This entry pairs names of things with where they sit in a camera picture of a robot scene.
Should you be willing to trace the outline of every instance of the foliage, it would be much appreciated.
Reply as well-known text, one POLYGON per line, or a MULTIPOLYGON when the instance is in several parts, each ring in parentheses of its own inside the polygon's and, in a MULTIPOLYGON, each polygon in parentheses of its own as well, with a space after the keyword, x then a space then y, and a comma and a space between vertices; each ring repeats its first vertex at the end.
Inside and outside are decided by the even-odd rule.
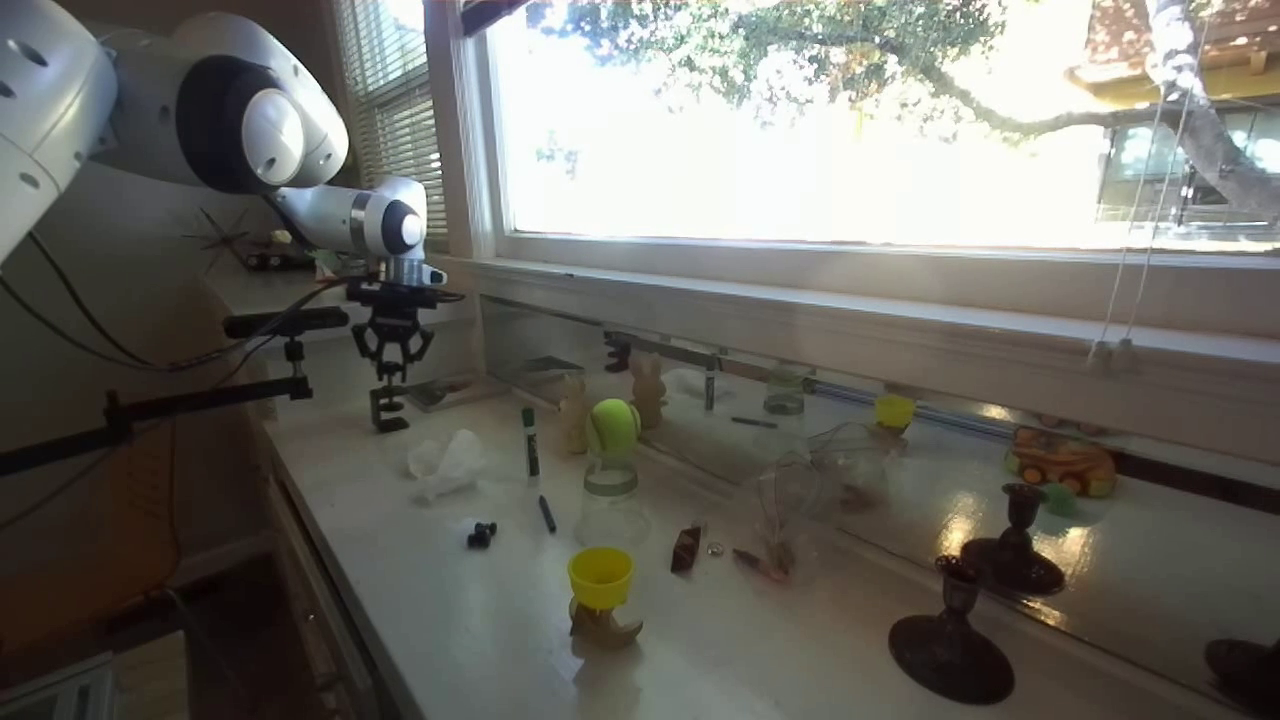
POLYGON ((996 0, 544 0, 527 24, 600 64, 658 64, 670 87, 734 102, 874 100, 984 50, 996 0))

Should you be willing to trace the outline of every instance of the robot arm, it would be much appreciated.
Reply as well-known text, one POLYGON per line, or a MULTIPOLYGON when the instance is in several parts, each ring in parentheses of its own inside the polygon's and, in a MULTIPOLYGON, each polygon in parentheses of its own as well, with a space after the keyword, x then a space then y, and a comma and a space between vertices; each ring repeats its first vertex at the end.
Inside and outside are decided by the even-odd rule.
POLYGON ((52 0, 0 0, 0 28, 0 258, 94 154, 269 195, 298 240, 382 256, 392 282, 443 282, 426 262, 426 184, 328 186, 350 159, 350 126, 260 24, 210 10, 171 34, 94 34, 52 0))

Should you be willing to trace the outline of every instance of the pen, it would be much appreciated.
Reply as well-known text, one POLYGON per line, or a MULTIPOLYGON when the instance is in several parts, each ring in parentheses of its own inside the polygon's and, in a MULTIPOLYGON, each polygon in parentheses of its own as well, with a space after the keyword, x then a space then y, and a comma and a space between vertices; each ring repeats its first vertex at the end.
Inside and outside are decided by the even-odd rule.
POLYGON ((544 515, 544 528, 556 536, 556 511, 548 494, 540 491, 540 461, 537 461, 537 415, 532 402, 520 407, 525 419, 525 464, 527 464, 527 483, 537 489, 537 511, 544 515))

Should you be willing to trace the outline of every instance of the small object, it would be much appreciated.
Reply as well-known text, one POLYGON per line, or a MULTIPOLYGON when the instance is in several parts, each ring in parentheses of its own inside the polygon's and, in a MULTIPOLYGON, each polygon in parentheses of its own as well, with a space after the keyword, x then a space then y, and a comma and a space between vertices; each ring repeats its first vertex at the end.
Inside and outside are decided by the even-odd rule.
POLYGON ((554 511, 548 494, 537 494, 537 507, 544 511, 544 528, 556 536, 556 511, 554 511))
POLYGON ((1047 427, 1015 427, 1007 441, 1007 471, 1025 483, 1069 483, 1075 494, 1113 494, 1116 461, 1108 448, 1047 427))
POLYGON ((1280 644, 1212 641, 1205 663, 1237 703, 1256 716, 1280 716, 1280 644))
POLYGON ((537 511, 544 515, 544 528, 556 536, 556 515, 548 494, 540 491, 540 461, 537 461, 537 415, 532 402, 520 407, 525 419, 525 464, 527 464, 527 483, 537 489, 537 511))
POLYGON ((634 402, 639 410, 644 430, 663 427, 670 388, 663 388, 663 366, 658 362, 653 352, 634 354, 634 402))
POLYGON ((905 436, 918 419, 918 401, 905 393, 881 393, 874 415, 881 430, 905 436))
POLYGON ((590 450, 590 380, 579 366, 560 374, 556 436, 565 455, 590 450))
POLYGON ((776 427, 776 419, 759 419, 759 415, 729 415, 729 419, 750 427, 776 427))
POLYGON ((720 358, 708 362, 708 374, 706 374, 706 410, 708 415, 718 410, 718 385, 720 385, 720 358))
POLYGON ((488 547, 495 538, 495 523, 475 523, 470 547, 488 547))
POLYGON ((1040 489, 1003 483, 1003 494, 1007 494, 1007 528, 1000 531, 1000 538, 992 536, 968 538, 959 547, 964 564, 1015 595, 1059 592, 1069 584, 1065 572, 1047 554, 1040 554, 1027 536, 1040 507, 1040 489))
POLYGON ((706 528, 702 528, 702 523, 688 523, 688 528, 676 536, 676 547, 671 547, 671 572, 676 572, 676 576, 688 576, 688 572, 692 572, 702 544, 706 544, 706 528))
POLYGON ((419 441, 405 455, 405 471, 417 480, 419 504, 470 491, 488 471, 486 442, 474 427, 452 430, 447 448, 419 441))
POLYGON ((945 572, 945 610, 895 619, 887 650, 895 667, 950 698, 1000 703, 1015 679, 1007 657, 968 629, 981 579, 955 554, 942 554, 938 567, 945 572))
POLYGON ((620 330, 604 330, 604 372, 625 372, 634 366, 634 338, 620 330))
POLYGON ((540 461, 537 461, 537 410, 532 410, 532 402, 520 407, 520 425, 525 425, 525 468, 527 468, 527 483, 537 483, 540 461))
POLYGON ((592 647, 634 647, 644 622, 620 622, 612 610, 570 602, 570 634, 592 647))
POLYGON ((600 401, 592 407, 592 427, 595 427, 604 464, 634 464, 634 450, 639 441, 639 410, 629 401, 620 395, 600 401))
POLYGON ((772 579, 772 584, 784 584, 787 576, 781 576, 772 564, 764 564, 758 551, 750 547, 734 547, 734 561, 744 564, 750 572, 772 579))
POLYGON ((764 415, 804 415, 804 380, 812 372, 800 362, 776 362, 764 388, 764 415))
POLYGON ((1040 483, 1047 515, 1081 518, 1075 491, 1069 483, 1040 483))

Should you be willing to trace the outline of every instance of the glass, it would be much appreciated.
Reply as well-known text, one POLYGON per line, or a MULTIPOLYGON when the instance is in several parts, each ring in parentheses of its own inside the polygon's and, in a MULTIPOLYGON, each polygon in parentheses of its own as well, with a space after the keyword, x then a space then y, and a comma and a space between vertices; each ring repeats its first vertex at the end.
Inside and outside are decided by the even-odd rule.
POLYGON ((634 464, 590 464, 575 538, 584 547, 638 551, 648 536, 648 511, 638 491, 639 475, 634 464))
MULTIPOLYGON (((753 55, 688 42, 688 69, 670 69, 659 50, 648 59, 629 50, 644 42, 644 28, 639 40, 610 34, 612 21, 590 10, 590 4, 544 4, 488 33, 511 232, 1149 245, 1149 232, 1132 237, 1123 221, 1101 216, 1101 159, 1113 141, 1097 125, 1007 143, 912 77, 875 84, 875 73, 895 69, 892 59, 863 59, 854 48, 776 50, 784 48, 776 42, 753 69, 753 55), (753 69, 758 84, 734 87, 734 69, 753 69)), ((750 21, 758 4, 696 10, 750 21)), ((945 55, 942 69, 1007 116, 1081 106, 1083 87, 1069 69, 1083 64, 1089 10, 1094 4, 1075 0, 1007 4, 992 50, 955 50, 959 59, 945 55)), ((720 40, 718 48, 739 40, 718 34, 736 24, 706 21, 706 28, 708 42, 720 40)))
POLYGON ((590 380, 579 366, 560 374, 560 395, 556 395, 556 441, 565 455, 584 455, 590 450, 590 380))

